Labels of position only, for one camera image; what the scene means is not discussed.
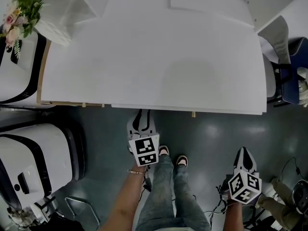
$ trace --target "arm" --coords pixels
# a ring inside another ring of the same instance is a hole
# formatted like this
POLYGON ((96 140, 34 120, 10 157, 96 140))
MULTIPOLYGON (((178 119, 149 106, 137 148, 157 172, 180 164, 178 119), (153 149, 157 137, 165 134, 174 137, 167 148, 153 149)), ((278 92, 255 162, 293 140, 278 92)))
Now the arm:
MULTIPOLYGON (((145 167, 136 164, 132 171, 145 172, 145 167)), ((144 174, 129 174, 116 199, 111 214, 100 231, 131 231, 138 207, 144 174)))
POLYGON ((232 203, 227 208, 223 231, 244 231, 241 203, 232 203))

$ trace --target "shiny floor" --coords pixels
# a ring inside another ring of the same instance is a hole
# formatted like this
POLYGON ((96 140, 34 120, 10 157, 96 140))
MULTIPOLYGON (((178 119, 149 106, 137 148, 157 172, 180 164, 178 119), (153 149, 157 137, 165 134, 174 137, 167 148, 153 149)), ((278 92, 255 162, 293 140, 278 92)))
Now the shiny floor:
MULTIPOLYGON (((72 218, 64 197, 74 196, 92 203, 101 224, 107 220, 127 169, 134 163, 127 149, 126 125, 135 112, 110 106, 64 109, 67 116, 83 126, 87 140, 85 178, 68 184, 56 194, 60 210, 66 216, 72 218)), ((187 155, 190 186, 204 211, 211 211, 217 205, 219 195, 215 186, 232 173, 236 153, 242 146, 253 154, 264 182, 279 176, 293 156, 302 174, 308 173, 308 110, 301 106, 269 107, 262 116, 197 113, 192 118, 189 112, 175 111, 153 114, 160 143, 168 145, 172 159, 179 154, 187 155)), ((291 161, 284 170, 283 182, 292 187, 299 179, 291 161)), ((137 213, 147 196, 145 191, 137 213)), ((85 205, 73 207, 77 210, 76 220, 84 229, 96 230, 90 209, 85 205)), ((249 218, 250 208, 243 208, 249 218)), ((212 230, 221 231, 223 222, 224 215, 214 215, 212 230)))

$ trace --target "black and white marker cube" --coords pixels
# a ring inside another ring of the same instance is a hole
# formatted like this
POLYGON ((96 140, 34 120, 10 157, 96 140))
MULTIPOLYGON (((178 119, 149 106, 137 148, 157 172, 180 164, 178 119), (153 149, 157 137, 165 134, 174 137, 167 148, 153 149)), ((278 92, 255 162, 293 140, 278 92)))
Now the black and white marker cube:
POLYGON ((158 163, 159 134, 130 140, 129 145, 138 166, 158 163))
POLYGON ((231 199, 248 204, 261 193, 262 180, 246 171, 239 170, 229 181, 231 199))

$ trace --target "leg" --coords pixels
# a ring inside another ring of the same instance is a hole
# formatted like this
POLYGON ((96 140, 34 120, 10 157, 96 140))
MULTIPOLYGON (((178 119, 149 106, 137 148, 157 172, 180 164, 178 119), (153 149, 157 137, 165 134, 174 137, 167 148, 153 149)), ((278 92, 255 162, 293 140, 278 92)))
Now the leg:
POLYGON ((269 211, 275 220, 285 229, 292 230, 301 220, 301 215, 296 210, 278 203, 276 200, 261 195, 258 204, 269 211))
POLYGON ((188 185, 188 173, 185 165, 176 166, 173 172, 173 181, 177 218, 184 218, 187 226, 195 231, 210 231, 210 225, 188 185))
POLYGON ((174 218, 170 188, 172 171, 173 164, 169 155, 160 156, 154 170, 153 189, 141 211, 138 227, 153 219, 174 218))
POLYGON ((273 185, 273 188, 275 192, 279 195, 279 197, 282 199, 282 201, 285 202, 286 205, 292 206, 292 191, 290 188, 288 188, 285 184, 280 182, 278 178, 274 178, 271 181, 271 184, 273 185))

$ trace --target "foot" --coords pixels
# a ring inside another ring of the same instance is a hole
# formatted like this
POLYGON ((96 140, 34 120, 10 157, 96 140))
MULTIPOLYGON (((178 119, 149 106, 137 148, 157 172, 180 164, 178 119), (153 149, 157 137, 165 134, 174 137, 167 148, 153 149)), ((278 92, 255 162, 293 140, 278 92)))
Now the foot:
POLYGON ((187 156, 185 156, 185 155, 179 156, 178 159, 177 159, 177 164, 176 165, 177 166, 184 165, 185 167, 187 167, 188 166, 187 156))
POLYGON ((161 145, 158 149, 158 156, 169 155, 169 149, 165 145, 161 145))

